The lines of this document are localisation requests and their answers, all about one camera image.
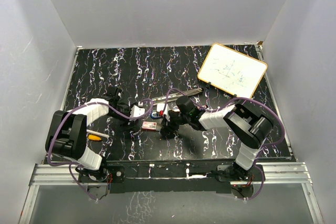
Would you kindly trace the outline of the red staple box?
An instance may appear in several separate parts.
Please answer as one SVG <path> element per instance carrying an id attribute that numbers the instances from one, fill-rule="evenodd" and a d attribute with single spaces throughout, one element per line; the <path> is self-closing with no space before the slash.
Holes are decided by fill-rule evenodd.
<path id="1" fill-rule="evenodd" d="M 157 130 L 157 123 L 156 122 L 147 122 L 144 121 L 142 123 L 142 127 L 143 130 L 150 130 L 150 131 L 156 131 Z"/>

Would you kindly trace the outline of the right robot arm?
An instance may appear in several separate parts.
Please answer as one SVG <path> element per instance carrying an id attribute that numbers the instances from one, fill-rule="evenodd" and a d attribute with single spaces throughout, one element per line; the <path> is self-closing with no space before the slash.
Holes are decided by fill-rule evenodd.
<path id="1" fill-rule="evenodd" d="M 247 180 L 253 174 L 253 163 L 261 146 L 274 128 L 270 119 L 253 112 L 242 103 L 215 112 L 206 112 L 187 96 L 176 100 L 178 111 L 168 110 L 162 120 L 160 133 L 164 139 L 173 138 L 181 125 L 188 124 L 194 130 L 207 131 L 229 127 L 241 141 L 239 153 L 233 164 L 219 175 L 231 179 Z"/>

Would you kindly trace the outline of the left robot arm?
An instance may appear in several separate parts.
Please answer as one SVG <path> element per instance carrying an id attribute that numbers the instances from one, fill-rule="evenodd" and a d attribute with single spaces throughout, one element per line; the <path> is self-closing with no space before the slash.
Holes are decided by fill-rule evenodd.
<path id="1" fill-rule="evenodd" d="M 136 105 L 121 100 L 120 88 L 112 87 L 107 94 L 92 98 L 75 109 L 56 111 L 45 145 L 48 164 L 59 165 L 52 162 L 52 156 L 65 158 L 69 164 L 90 170 L 96 181 L 104 181 L 108 177 L 108 168 L 102 165 L 103 157 L 87 146 L 87 126 L 104 116 L 128 122 L 137 109 Z"/>

